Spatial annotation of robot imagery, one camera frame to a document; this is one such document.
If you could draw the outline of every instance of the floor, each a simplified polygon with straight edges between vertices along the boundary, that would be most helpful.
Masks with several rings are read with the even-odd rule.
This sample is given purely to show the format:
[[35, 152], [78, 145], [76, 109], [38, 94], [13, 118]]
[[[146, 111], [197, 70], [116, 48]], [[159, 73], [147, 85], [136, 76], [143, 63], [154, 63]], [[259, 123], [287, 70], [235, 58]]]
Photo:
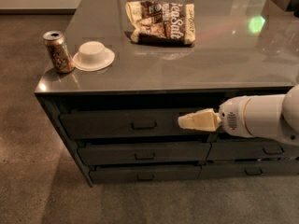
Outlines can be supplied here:
[[299, 176], [90, 188], [34, 96], [42, 35], [71, 16], [0, 16], [0, 223], [298, 223]]

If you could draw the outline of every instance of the gray countertop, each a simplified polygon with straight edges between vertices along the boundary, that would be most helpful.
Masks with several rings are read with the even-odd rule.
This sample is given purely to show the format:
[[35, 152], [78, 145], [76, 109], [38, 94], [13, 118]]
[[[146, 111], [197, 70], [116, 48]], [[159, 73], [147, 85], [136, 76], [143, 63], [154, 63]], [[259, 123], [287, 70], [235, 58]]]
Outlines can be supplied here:
[[163, 0], [194, 3], [193, 48], [131, 43], [127, 1], [134, 0], [82, 0], [65, 33], [72, 55], [97, 40], [115, 52], [113, 64], [58, 75], [49, 62], [37, 95], [279, 88], [299, 81], [299, 19], [269, 0]]

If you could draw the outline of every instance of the drawer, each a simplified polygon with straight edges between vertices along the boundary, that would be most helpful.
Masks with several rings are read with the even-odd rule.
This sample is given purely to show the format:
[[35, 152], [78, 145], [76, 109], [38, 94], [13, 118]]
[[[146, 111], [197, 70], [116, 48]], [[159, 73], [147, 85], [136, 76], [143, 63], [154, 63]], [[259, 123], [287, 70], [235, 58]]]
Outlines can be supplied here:
[[201, 172], [200, 166], [138, 166], [123, 168], [98, 168], [90, 172], [94, 183], [136, 182], [159, 180], [195, 180]]
[[299, 157], [299, 147], [283, 145], [263, 139], [243, 139], [242, 141], [219, 141], [212, 143], [207, 157], [209, 161], [242, 159], [295, 159]]
[[207, 164], [202, 166], [200, 178], [298, 174], [299, 161], [256, 161], [234, 164]]
[[155, 144], [93, 145], [78, 149], [78, 155], [85, 165], [205, 161], [209, 143], [166, 142]]
[[60, 121], [72, 139], [185, 135], [201, 133], [180, 129], [178, 117], [190, 109], [88, 111], [62, 114]]

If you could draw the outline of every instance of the snack bag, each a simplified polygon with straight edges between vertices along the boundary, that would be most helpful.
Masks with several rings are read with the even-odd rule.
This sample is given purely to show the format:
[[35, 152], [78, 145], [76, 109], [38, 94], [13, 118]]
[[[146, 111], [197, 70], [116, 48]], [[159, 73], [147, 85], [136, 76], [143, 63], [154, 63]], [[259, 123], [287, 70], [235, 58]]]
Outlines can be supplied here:
[[126, 3], [126, 12], [135, 27], [131, 39], [136, 43], [140, 36], [176, 40], [190, 46], [195, 41], [194, 4], [136, 1]]

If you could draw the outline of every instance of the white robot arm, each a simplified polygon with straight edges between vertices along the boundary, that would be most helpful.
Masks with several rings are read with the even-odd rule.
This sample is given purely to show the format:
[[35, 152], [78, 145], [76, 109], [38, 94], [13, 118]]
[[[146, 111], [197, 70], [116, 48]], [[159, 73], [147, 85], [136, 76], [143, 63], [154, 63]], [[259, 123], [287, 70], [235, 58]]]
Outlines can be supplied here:
[[201, 110], [179, 117], [178, 125], [211, 132], [222, 126], [233, 136], [262, 137], [299, 146], [299, 85], [287, 94], [235, 97], [223, 103], [219, 113]]

